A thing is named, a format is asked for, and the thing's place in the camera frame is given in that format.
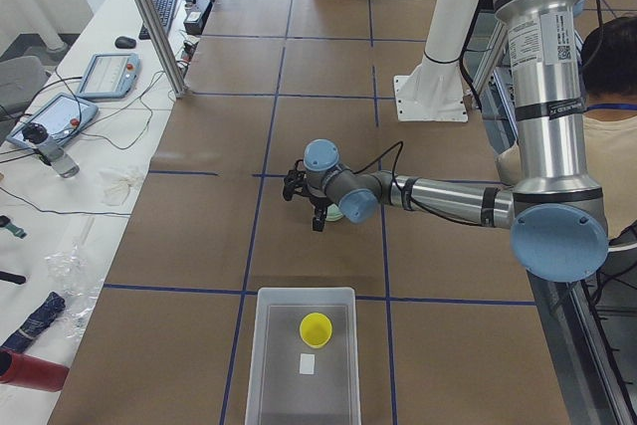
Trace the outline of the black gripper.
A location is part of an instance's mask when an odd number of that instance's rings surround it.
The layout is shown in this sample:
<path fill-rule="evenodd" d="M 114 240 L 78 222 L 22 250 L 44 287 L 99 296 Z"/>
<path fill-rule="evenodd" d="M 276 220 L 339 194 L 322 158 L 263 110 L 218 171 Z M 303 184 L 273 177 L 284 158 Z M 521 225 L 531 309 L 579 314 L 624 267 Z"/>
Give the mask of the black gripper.
<path fill-rule="evenodd" d="M 310 201 L 315 207 L 315 212 L 312 220 L 312 227 L 315 232 L 322 232 L 327 216 L 327 209 L 332 204 L 332 201 L 325 196 L 310 197 Z"/>

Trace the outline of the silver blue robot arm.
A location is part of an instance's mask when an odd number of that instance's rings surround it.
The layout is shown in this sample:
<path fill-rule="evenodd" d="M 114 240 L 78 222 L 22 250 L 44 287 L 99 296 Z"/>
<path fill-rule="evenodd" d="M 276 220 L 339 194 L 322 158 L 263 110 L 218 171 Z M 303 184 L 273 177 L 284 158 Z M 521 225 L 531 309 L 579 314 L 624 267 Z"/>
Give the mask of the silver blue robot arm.
<path fill-rule="evenodd" d="M 509 72 L 501 103 L 509 127 L 492 126 L 494 152 L 519 150 L 511 186 L 471 186 L 346 166 L 327 139 L 308 144 L 284 196 L 308 198 L 321 230 L 330 206 L 359 223 L 381 204 L 468 226 L 503 228 L 518 262 L 548 281 L 588 278 L 608 254 L 601 186 L 586 166 L 574 17 L 584 0 L 493 0 L 496 19 L 480 72 Z M 480 0 L 437 0 L 421 63 L 394 80 L 402 121 L 462 121 L 460 67 Z"/>

